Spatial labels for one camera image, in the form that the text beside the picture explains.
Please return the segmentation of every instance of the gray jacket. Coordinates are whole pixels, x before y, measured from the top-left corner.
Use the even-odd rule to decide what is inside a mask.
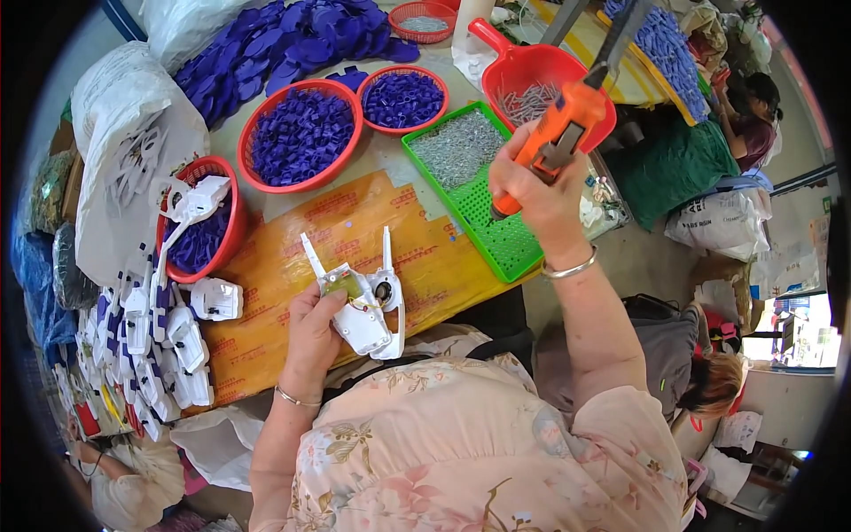
[[[679,398],[688,387],[698,328],[705,317],[688,306],[678,317],[632,319],[647,364],[647,388],[662,403],[665,420],[673,420]],[[564,326],[548,325],[536,347],[534,381],[542,399],[573,418],[573,381]]]

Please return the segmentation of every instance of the worker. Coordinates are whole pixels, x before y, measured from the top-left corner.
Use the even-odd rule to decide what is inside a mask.
[[[740,115],[730,105],[726,84],[713,89],[718,102],[713,111],[718,115],[730,155],[742,173],[758,168],[771,152],[777,138],[777,123],[783,120],[780,92],[768,74],[757,72],[745,79],[748,113]]]
[[[78,499],[109,529],[142,532],[183,498],[183,466],[173,443],[124,435],[99,449],[80,439],[71,415],[68,432],[73,448],[62,469]]]
[[[706,316],[697,302],[664,319],[631,316],[644,350],[647,388],[659,399],[669,423],[677,409],[695,419],[710,420],[727,414],[742,387],[742,361],[734,354],[712,352]],[[700,344],[702,356],[694,358]],[[570,355],[564,327],[548,325],[536,351],[535,384],[540,396],[558,408],[565,423],[574,415]]]
[[[679,529],[682,459],[648,393],[635,330],[582,232],[587,161],[545,186],[512,160],[535,126],[496,156],[489,188],[523,206],[559,277],[572,430],[510,352],[482,360],[488,338],[448,324],[408,339],[391,367],[320,408],[341,342],[330,319],[346,293],[320,297],[312,283],[290,303],[287,360],[249,472],[249,530]],[[406,357],[419,361],[401,365]]]

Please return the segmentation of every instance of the pink floral shirt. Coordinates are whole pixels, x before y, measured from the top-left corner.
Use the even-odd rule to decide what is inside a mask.
[[[511,354],[465,359],[468,340],[414,343],[406,354],[437,358],[325,405],[286,520],[257,516],[257,530],[679,530],[686,473],[659,401],[600,393],[568,432]]]

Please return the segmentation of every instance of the woman's left hand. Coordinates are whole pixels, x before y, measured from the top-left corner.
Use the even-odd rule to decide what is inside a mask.
[[[279,378],[284,391],[294,397],[317,391],[321,394],[325,375],[342,343],[340,335],[331,328],[331,318],[347,301],[345,290],[320,297],[319,283],[311,283],[289,302],[289,351]]]

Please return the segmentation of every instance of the bottle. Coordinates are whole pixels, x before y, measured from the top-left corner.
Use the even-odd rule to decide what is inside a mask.
[[[495,4],[495,0],[461,0],[461,5],[458,9],[458,19],[455,21],[455,31],[452,35],[453,51],[458,49],[467,54],[482,51],[480,48],[483,43],[478,37],[471,35],[467,27],[473,19],[479,17],[490,20],[490,12],[494,10]],[[472,46],[469,37],[473,38]]]

